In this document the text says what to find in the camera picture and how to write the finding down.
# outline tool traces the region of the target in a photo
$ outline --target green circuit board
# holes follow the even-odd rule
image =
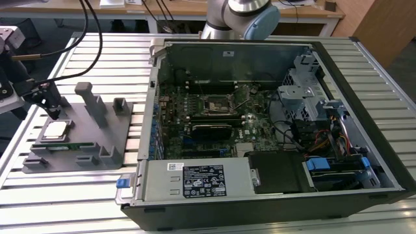
[[[160,88],[164,159],[236,157],[237,143],[252,143],[255,150],[279,149],[267,114],[271,92],[257,91],[256,88],[256,85],[240,84],[225,95],[191,94],[185,87],[179,86]],[[231,113],[229,119],[239,121],[237,117],[243,122],[241,126],[232,128],[229,139],[203,143],[193,141],[189,118],[225,112]]]

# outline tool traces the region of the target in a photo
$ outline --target wooden desk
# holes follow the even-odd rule
[[[100,19],[147,20],[151,33],[157,33],[157,25],[143,5],[127,4],[125,8],[100,9],[100,0],[89,0]],[[207,15],[207,3],[184,0],[164,0],[167,7],[176,20],[204,20]],[[148,0],[148,7],[157,20],[164,19],[160,8],[153,0]],[[336,12],[320,10],[312,6],[297,7],[299,23],[324,24],[320,36],[331,36],[339,19],[344,17],[341,10]],[[81,19],[84,18],[79,0],[51,0],[47,3],[36,3],[1,10],[3,17],[13,18],[53,18]],[[295,8],[281,10],[284,23],[296,22]]]

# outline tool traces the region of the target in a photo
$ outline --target motherboard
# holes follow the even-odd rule
[[[267,111],[273,91],[255,83],[212,88],[160,86],[164,159],[237,157],[279,149]]]

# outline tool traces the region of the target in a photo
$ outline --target red wire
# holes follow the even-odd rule
[[[315,136],[315,144],[317,143],[317,137],[319,135],[323,133],[323,132],[328,132],[329,130],[320,130],[317,133],[316,133],[316,136]]]

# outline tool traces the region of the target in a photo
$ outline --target table leg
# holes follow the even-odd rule
[[[328,22],[325,23],[323,30],[320,31],[319,36],[320,37],[331,37],[333,30],[337,26],[339,18],[328,19]]]
[[[157,23],[153,17],[147,16],[145,20],[148,21],[148,26],[149,26],[149,33],[159,33],[159,28],[157,28]]]
[[[64,19],[53,19],[59,28],[64,27]]]

